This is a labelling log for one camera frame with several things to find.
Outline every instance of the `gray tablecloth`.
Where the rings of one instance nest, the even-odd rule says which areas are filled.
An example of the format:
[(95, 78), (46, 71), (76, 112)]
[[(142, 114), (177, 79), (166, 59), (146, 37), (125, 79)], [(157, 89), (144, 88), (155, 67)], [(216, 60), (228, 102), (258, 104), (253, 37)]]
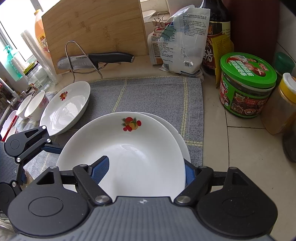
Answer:
[[(203, 98), (199, 78), (149, 77), (134, 79), (98, 80), (90, 83), (89, 105), (81, 119), (69, 131), (51, 137), (65, 145), (73, 134), (91, 120), (119, 111), (148, 112), (170, 122), (184, 138), (191, 162), (202, 165)], [(48, 92), (49, 100), (57, 92)], [(17, 130), (39, 126), (38, 122), (21, 119)], [(26, 166), (33, 178), (56, 164), (59, 155), (42, 151)]]

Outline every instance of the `white tile countertop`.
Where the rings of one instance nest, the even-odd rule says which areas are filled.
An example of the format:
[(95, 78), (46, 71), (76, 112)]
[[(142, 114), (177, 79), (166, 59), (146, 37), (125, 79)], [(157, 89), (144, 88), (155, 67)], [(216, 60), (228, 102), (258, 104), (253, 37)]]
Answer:
[[(149, 56), (136, 57), (130, 63), (109, 64), (101, 70), (103, 78), (172, 76), (150, 64)], [(76, 74), (76, 81), (99, 79), (99, 74)], [(51, 91), (71, 84), (71, 73)], [(260, 117), (244, 119), (224, 109), (215, 87), (215, 79), (205, 75), (203, 164), (214, 171), (227, 171), (229, 166), (241, 169), (276, 204), (278, 219), (271, 235), (278, 241), (296, 236), (296, 164), (289, 162), (282, 149), (281, 135), (269, 134)]]

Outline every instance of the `yellow lid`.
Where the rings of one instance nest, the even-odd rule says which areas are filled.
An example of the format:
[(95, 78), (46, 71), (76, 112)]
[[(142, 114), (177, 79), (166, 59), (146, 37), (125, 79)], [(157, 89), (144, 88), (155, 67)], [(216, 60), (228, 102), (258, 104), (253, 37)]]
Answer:
[(24, 74), (28, 73), (35, 66), (35, 62), (29, 64), (29, 66), (24, 70)]
[(36, 14), (39, 13), (39, 12), (41, 12), (41, 9), (38, 9), (38, 10), (34, 13), (34, 15), (36, 16)]
[(290, 101), (296, 103), (296, 81), (289, 73), (283, 74), (279, 87)]

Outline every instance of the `white bowl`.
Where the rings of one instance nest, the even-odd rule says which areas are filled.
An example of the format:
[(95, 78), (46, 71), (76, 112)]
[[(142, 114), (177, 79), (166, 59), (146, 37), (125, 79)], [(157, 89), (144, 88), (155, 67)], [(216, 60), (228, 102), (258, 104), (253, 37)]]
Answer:
[(26, 119), (25, 117), (25, 111), (28, 107), (28, 104), (31, 102), (32, 100), (32, 95), (28, 95), (24, 100), (23, 102), (20, 104), (19, 108), (17, 109), (17, 113), (16, 115), (23, 118), (23, 119)]
[[(129, 123), (134, 129), (124, 131), (122, 119), (127, 117), (141, 121), (141, 126)], [(103, 155), (109, 157), (110, 168), (99, 185), (113, 201), (117, 196), (169, 196), (174, 200), (185, 188), (180, 148), (169, 130), (149, 116), (116, 112), (87, 123), (67, 142), (57, 166), (72, 170)]]
[(10, 137), (11, 135), (15, 134), (16, 133), (16, 130), (17, 130), (17, 127), (16, 126), (13, 126), (10, 131), (8, 132), (7, 134), (7, 137), (5, 139), (5, 142), (7, 141), (8, 137)]
[(69, 130), (81, 118), (89, 103), (89, 83), (78, 81), (63, 88), (49, 102), (40, 120), (50, 136)]
[(28, 104), (25, 111), (25, 118), (39, 121), (49, 101), (44, 91), (40, 91)]
[(0, 131), (0, 135), (1, 137), (3, 138), (5, 136), (5, 134), (7, 133), (8, 131), (8, 128), (11, 124), (11, 122), (13, 121), (13, 119), (15, 118), (15, 114), (16, 114), (16, 110), (12, 111), (10, 113), (10, 115), (7, 117), (6, 121), (4, 122), (3, 126), (2, 126), (2, 129)]
[(138, 113), (150, 116), (150, 117), (156, 119), (157, 121), (159, 121), (161, 124), (163, 124), (170, 131), (170, 133), (172, 133), (172, 135), (176, 139), (176, 141), (181, 149), (183, 158), (191, 163), (188, 147), (187, 147), (183, 137), (179, 134), (179, 132), (176, 130), (175, 127), (173, 127), (169, 122), (167, 122), (166, 120), (162, 119), (161, 117), (159, 117), (157, 115), (153, 115), (150, 113), (144, 113), (144, 112), (138, 112)]

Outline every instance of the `brown bottle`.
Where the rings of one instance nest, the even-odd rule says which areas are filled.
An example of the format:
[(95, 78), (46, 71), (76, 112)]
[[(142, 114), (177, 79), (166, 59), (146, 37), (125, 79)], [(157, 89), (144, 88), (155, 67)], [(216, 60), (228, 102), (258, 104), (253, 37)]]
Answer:
[(205, 72), (215, 75), (215, 59), (211, 38), (226, 34), (230, 37), (230, 15), (222, 0), (202, 0), (200, 8), (211, 9), (209, 31), (202, 66)]

